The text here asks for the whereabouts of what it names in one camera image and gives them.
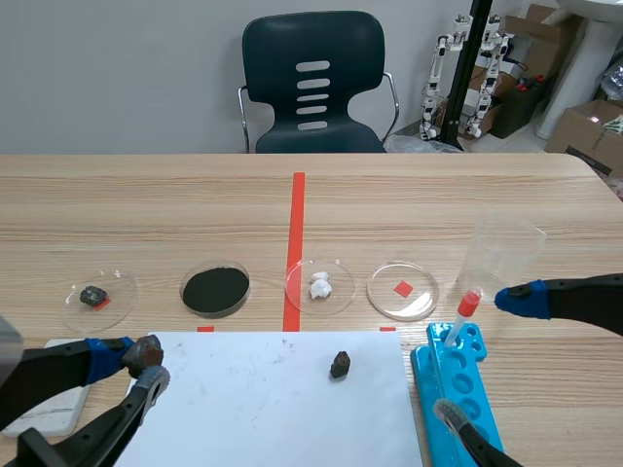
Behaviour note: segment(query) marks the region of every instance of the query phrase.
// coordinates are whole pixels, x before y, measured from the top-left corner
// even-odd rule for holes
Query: plastic beaker
[[[479,219],[458,274],[461,292],[479,290],[483,301],[492,303],[497,292],[521,283],[546,236],[519,217],[493,214]]]

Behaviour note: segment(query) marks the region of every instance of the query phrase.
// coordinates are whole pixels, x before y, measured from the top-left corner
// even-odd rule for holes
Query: wooden table
[[[138,304],[103,338],[208,324],[217,332],[279,331],[294,171],[307,174],[304,257],[340,258],[357,279],[349,308],[304,314],[302,329],[398,328],[425,465],[408,354],[426,342],[428,322],[453,319],[453,282],[479,216],[505,211],[548,233],[527,279],[623,269],[623,204],[570,156],[4,156],[0,312],[30,346],[80,337],[61,320],[70,285],[123,269],[138,280]],[[178,287],[191,267],[214,257],[242,263],[252,289],[238,313],[211,323],[185,310]],[[413,259],[440,283],[440,304],[423,322],[391,321],[368,303],[366,277],[395,258]],[[489,348],[481,372],[510,455],[526,466],[620,466],[623,339],[492,306],[475,320]],[[97,384],[80,425],[127,387],[126,375]],[[0,462],[15,447],[2,440]]]

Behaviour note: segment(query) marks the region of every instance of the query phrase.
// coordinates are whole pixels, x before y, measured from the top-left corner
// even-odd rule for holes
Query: chair leg
[[[389,127],[387,134],[381,140],[381,142],[385,144],[385,142],[387,141],[387,138],[391,134],[391,131],[395,127],[396,122],[398,121],[398,116],[400,115],[400,104],[398,104],[398,92],[396,92],[396,85],[393,83],[393,78],[386,71],[383,73],[383,75],[386,76],[387,80],[389,81],[389,87],[391,88],[391,95],[393,96],[393,108],[394,108],[393,122],[391,123],[391,126]]]
[[[244,103],[242,101],[242,92],[246,90],[246,85],[242,88],[238,88],[238,103],[240,104],[240,113],[242,114],[242,131],[244,132],[244,149],[246,154],[250,153],[249,149],[249,132],[246,129],[246,116],[244,115]]]

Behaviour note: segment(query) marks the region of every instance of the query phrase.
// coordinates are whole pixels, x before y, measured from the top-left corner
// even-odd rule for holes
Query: petri dish
[[[389,261],[368,277],[368,299],[374,308],[398,321],[418,321],[433,312],[439,285],[424,268],[410,261]]]
[[[312,298],[312,276],[327,272],[331,294],[326,298]],[[288,270],[285,277],[285,295],[304,313],[327,315],[342,311],[354,298],[355,280],[340,260],[303,260]]]
[[[80,293],[88,286],[102,289],[107,302],[92,307],[80,301]],[[108,329],[128,316],[137,300],[136,280],[120,270],[101,270],[99,274],[75,283],[63,306],[65,325],[81,333],[96,333]]]
[[[235,261],[215,259],[189,270],[179,285],[188,310],[208,319],[224,318],[242,308],[249,298],[249,273]]]

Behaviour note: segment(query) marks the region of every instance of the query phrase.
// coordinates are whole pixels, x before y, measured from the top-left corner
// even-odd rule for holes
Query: red tape line
[[[303,220],[305,217],[305,172],[295,172],[292,179],[292,204],[290,207],[290,235],[288,236],[288,260],[286,274],[303,259]],[[288,281],[288,292],[297,304],[293,304],[285,295],[283,302],[284,332],[301,330],[301,310],[297,307],[301,301],[301,270],[295,271]]]

